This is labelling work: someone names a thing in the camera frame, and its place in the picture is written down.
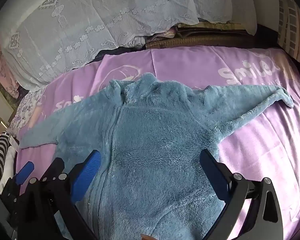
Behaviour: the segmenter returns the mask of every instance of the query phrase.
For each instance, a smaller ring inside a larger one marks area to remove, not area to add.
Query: blue fleece jacket
[[[275,101],[278,86],[208,86],[192,90],[146,73],[115,81],[29,130],[20,147],[58,144],[69,172],[94,149],[102,163],[78,209],[100,240],[202,239],[223,202],[199,164],[218,143]]]

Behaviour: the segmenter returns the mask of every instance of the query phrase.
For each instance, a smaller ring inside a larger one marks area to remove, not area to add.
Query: white lace curtain
[[[253,1],[247,4],[253,20]],[[227,22],[241,15],[234,9],[232,0],[8,0],[0,44],[19,84],[35,91],[102,49],[144,44],[143,36],[196,24],[198,17]]]

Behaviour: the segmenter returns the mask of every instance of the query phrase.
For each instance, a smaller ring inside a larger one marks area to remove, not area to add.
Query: metal screw
[[[37,178],[31,178],[31,179],[29,180],[30,184],[34,184],[36,181],[37,181]]]
[[[264,178],[264,180],[265,180],[265,183],[266,183],[266,184],[270,184],[270,183],[271,183],[271,179],[269,179],[269,178],[267,178],[267,177]]]
[[[233,174],[233,177],[234,177],[236,180],[242,179],[242,175],[241,175],[240,173],[235,173],[235,174]]]
[[[61,174],[59,175],[58,178],[59,178],[60,180],[64,180],[66,177],[67,177],[67,174],[61,173]]]

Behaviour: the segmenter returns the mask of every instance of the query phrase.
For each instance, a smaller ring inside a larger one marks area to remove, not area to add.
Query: purple bedsheet
[[[145,72],[193,89],[234,84],[273,84],[287,89],[295,104],[293,109],[275,103],[222,141],[219,149],[220,160],[232,172],[240,172],[247,179],[272,179],[281,207],[284,239],[290,239],[300,229],[300,77],[279,49],[197,46],[106,55],[102,62],[88,64],[51,82],[19,137],[53,112],[97,93],[111,79],[135,80]],[[54,151],[55,145],[22,150],[17,171],[32,161],[35,169],[29,178],[40,178]],[[243,212],[230,239],[237,236],[244,217]]]

